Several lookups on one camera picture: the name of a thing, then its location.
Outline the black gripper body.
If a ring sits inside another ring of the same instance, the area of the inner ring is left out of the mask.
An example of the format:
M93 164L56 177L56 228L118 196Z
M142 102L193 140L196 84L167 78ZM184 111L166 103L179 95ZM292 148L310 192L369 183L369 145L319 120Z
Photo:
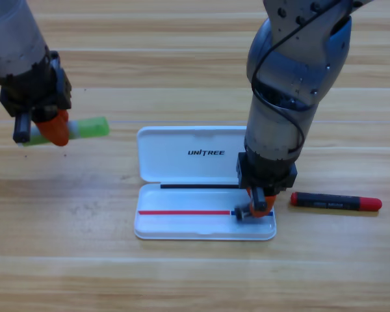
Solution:
M31 123L46 122L58 110L72 107L72 86L57 51L46 51L39 61L24 64L24 55L0 57L8 72L0 77L0 102L14 117L13 140L31 141Z
M258 155L248 156L240 152L237 159L237 176L240 189L245 189L249 197L255 199L266 196L277 196L293 186L297 169L294 162L277 160L271 161ZM237 206L236 211L248 211L247 204Z

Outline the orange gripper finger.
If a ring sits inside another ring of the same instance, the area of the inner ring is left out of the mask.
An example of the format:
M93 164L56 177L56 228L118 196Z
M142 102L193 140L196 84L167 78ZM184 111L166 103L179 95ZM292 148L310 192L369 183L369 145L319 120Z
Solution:
M268 216L273 209L275 196L266 196L255 199L253 195L250 196L249 213L254 218L262 218Z
M69 142L69 114L67 110L58 110L57 115L46 122L37 123L43 137L56 146L65 146Z

